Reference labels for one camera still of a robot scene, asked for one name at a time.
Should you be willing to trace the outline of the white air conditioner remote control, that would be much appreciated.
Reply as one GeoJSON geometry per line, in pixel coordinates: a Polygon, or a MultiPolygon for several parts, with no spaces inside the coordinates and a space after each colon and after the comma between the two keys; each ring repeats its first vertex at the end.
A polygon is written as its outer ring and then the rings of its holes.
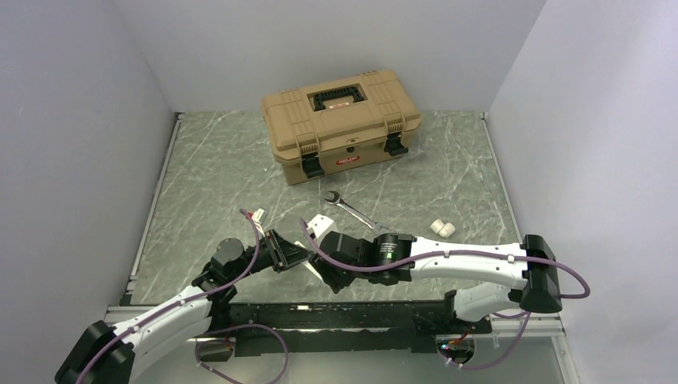
{"type": "MultiPolygon", "coordinates": [[[[294,242],[295,246],[299,246],[301,248],[306,249],[306,247],[299,241],[294,242]]],[[[313,267],[313,265],[310,264],[309,260],[306,260],[302,263],[302,265],[314,276],[316,276],[320,281],[322,281],[322,276],[317,272],[317,270],[313,267]]]]}

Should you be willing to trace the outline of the white pipe elbow fitting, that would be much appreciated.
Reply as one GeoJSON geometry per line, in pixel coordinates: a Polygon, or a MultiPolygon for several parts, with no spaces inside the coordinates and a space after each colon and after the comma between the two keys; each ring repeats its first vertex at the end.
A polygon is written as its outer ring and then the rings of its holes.
{"type": "Polygon", "coordinates": [[[443,222],[440,219],[435,220],[429,226],[429,229],[442,238],[449,238],[456,232],[456,227],[451,222],[443,222]]]}

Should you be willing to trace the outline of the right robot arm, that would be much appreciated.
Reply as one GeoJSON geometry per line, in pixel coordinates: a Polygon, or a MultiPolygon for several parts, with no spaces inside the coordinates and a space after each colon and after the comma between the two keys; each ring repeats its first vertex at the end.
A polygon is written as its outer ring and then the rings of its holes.
{"type": "Polygon", "coordinates": [[[554,314],[563,308],[556,258],[540,235],[498,246],[410,234],[383,234],[369,241],[333,230],[306,239],[315,252],[313,268],[335,293],[357,278],[384,286],[426,278],[477,281],[478,286],[446,295],[441,323],[451,332],[502,310],[554,314]]]}

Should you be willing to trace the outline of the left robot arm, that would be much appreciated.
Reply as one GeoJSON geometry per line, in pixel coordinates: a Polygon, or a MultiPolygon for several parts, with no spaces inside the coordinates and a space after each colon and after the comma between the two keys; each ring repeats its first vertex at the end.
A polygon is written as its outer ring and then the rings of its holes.
{"type": "Polygon", "coordinates": [[[248,324],[232,311],[236,282],[263,270],[278,273],[301,264],[312,251],[286,241],[275,230],[246,247],[236,238],[219,243],[202,272],[183,291],[127,321],[97,321],[86,328],[66,360],[57,383],[129,383],[183,342],[218,336],[248,324]]]}

